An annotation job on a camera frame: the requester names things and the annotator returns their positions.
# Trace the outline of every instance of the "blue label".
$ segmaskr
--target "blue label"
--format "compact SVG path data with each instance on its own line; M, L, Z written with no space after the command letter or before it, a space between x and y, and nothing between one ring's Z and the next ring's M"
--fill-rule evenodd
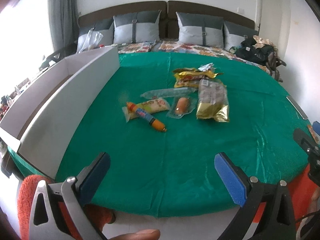
M138 108L136 110L136 115L140 116L141 118L143 118L144 120L146 120L149 123L152 120L152 118L154 118L151 114L147 113L146 111L144 111L141 108Z

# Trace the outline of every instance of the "red fabric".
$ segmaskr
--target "red fabric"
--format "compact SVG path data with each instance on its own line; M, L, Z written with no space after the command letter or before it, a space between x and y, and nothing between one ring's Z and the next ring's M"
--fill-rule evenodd
M47 183L52 183L52 181L50 181L50 179L46 177L40 175L31 175L26 177L21 184L17 206L20 234L22 240L29 240L29 220L33 197L35 195L38 182L43 179ZM75 239L81 239L75 225L72 222L65 204L63 202L60 202L59 207L72 237ZM102 231L103 226L106 223L109 223L113 218L113 213L110 209L93 204L86 205L84 207L84 212L92 221L92 223L97 228L99 228L100 231Z
M317 185L313 183L308 177L309 171L310 165L308 164L308 166L300 175L298 175L294 178L293 181L288 183L288 189L292 199L294 216L296 220L308 213L308 207L311 202L311 197L317 188ZM258 223L260 221L265 206L266 203L260 204L253 222Z

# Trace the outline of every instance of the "black cable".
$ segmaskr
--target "black cable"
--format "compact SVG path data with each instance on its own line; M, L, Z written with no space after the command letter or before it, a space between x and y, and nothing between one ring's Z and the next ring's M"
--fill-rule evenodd
M320 210L316 211L316 212L311 212L309 214L306 214L305 216L303 217L300 217L299 219L296 220L295 223L298 223L300 221L302 221L304 218L307 218L307 217L310 217L310 216L313 216L313 215L317 215L317 214L320 214Z

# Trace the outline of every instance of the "green tablecloth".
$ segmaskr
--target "green tablecloth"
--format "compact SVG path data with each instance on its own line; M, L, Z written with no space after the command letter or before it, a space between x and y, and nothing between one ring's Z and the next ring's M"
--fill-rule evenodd
M173 87L171 71L213 62L228 88L230 123L155 117L160 133L143 120L125 122L126 101L140 103L145 91ZM259 68L224 58L149 52L120 55L120 69L105 85L79 124L65 152L57 181L76 175L101 151L111 168L92 202L119 211L155 217L191 216L234 206L215 171L224 151L248 176L262 182L292 180L307 155L293 141L297 127L307 131L286 99L288 93Z

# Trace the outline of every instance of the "sausage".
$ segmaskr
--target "sausage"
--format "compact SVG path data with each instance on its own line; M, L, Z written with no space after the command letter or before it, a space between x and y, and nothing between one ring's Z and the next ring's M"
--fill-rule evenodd
M189 107L189 98L179 98L175 109L175 114L184 114Z

